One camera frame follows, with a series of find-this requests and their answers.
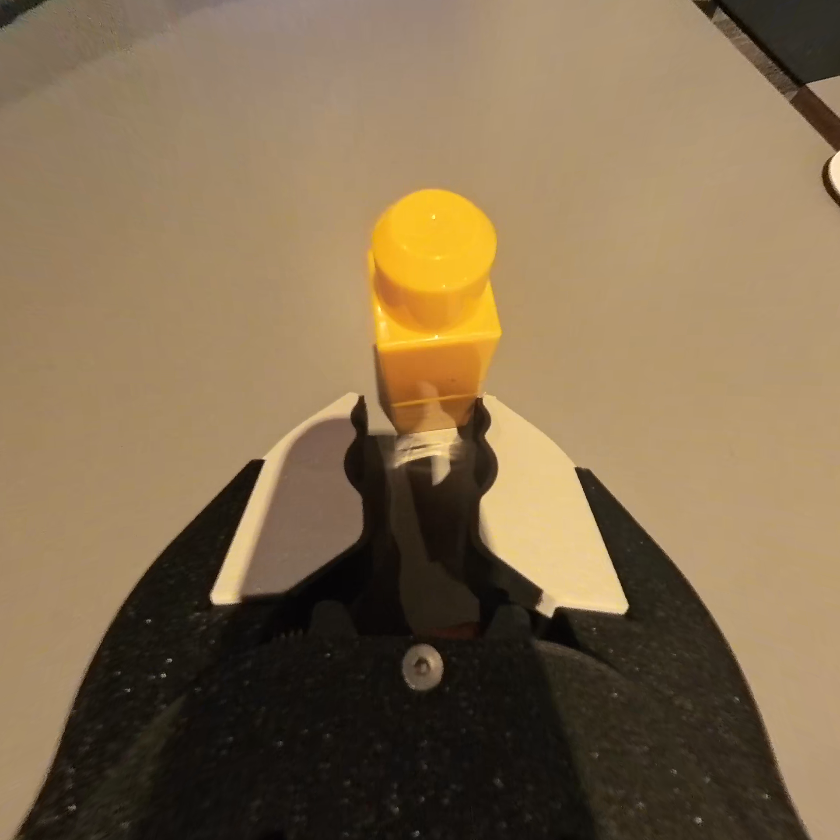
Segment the black desk mat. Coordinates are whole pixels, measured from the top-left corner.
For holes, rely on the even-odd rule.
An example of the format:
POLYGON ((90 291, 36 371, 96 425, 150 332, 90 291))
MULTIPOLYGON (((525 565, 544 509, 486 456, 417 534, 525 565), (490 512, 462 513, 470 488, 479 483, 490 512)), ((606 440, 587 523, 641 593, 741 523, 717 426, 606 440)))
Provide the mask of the black desk mat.
POLYGON ((752 41, 795 81, 839 75, 838 1, 720 1, 752 41))

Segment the yellow mega block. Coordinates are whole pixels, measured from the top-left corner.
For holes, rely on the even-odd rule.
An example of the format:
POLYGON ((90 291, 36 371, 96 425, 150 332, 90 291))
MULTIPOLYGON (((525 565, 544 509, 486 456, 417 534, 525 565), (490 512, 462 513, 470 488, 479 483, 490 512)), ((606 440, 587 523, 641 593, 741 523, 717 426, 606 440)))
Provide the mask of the yellow mega block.
POLYGON ((467 425, 476 399, 476 395, 435 396, 390 403, 385 413, 400 435, 424 434, 467 425))
POLYGON ((501 338, 490 284, 497 232, 467 198, 410 193, 369 250, 374 346, 388 403, 477 396, 501 338))

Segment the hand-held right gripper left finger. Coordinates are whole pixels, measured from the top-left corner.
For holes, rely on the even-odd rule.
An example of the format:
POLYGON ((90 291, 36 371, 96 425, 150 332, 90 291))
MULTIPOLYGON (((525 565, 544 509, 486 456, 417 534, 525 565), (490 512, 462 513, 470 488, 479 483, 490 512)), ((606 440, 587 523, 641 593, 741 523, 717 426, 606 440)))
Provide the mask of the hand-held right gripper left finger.
POLYGON ((364 399, 349 392, 273 445, 217 573, 213 605, 288 594, 359 541, 363 499, 348 467, 359 433, 364 399))

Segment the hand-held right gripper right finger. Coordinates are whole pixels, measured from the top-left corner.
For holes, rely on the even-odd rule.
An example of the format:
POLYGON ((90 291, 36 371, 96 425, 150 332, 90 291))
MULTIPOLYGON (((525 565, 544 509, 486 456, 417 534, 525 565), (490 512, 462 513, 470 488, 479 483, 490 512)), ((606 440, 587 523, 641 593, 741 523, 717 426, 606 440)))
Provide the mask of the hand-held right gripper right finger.
POLYGON ((492 395, 484 439, 496 475, 479 502, 480 543, 527 583, 541 616, 557 608, 624 616, 628 600, 573 460, 492 395))

